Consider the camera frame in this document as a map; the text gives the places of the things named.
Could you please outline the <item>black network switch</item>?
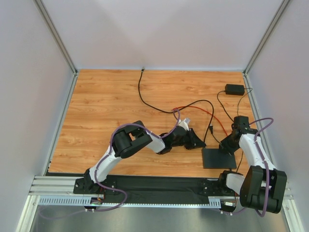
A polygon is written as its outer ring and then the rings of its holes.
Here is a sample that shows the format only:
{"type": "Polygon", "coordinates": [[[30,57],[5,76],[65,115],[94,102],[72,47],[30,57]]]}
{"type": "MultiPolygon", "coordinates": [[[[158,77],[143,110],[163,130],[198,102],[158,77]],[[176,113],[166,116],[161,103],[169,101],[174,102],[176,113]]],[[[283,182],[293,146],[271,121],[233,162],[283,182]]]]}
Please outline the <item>black network switch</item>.
{"type": "Polygon", "coordinates": [[[235,155],[222,152],[218,148],[203,148],[202,160],[204,169],[235,169],[235,155]]]}

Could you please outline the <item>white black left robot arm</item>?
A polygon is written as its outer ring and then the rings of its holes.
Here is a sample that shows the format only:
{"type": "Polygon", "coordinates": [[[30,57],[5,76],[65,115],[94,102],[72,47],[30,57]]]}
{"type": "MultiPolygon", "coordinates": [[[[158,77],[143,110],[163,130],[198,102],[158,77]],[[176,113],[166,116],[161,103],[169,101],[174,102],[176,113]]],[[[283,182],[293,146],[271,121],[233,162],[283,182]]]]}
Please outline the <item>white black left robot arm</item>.
{"type": "Polygon", "coordinates": [[[105,181],[115,165],[145,147],[159,155],[166,154],[177,146],[183,146],[187,150],[204,148],[205,142],[199,139],[188,123],[189,119],[186,118],[177,123],[170,132],[161,135],[154,134],[141,121],[118,127],[111,135],[105,154],[95,166],[85,171],[82,190],[85,193],[97,193],[101,188],[100,184],[105,181]]]}

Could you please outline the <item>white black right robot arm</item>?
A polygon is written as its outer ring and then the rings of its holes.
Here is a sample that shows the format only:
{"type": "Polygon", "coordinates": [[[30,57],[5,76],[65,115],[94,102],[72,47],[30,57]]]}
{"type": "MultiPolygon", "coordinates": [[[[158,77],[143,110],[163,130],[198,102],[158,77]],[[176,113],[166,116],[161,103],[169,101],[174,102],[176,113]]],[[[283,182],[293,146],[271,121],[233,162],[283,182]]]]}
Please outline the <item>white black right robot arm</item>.
{"type": "Polygon", "coordinates": [[[258,130],[249,129],[248,126],[244,129],[233,129],[222,143],[232,152],[241,148],[250,165],[245,176],[238,172],[223,171],[219,177],[223,186],[239,196],[241,206],[256,210],[262,217],[266,212],[279,213],[287,175],[278,170],[268,158],[258,130]]]}

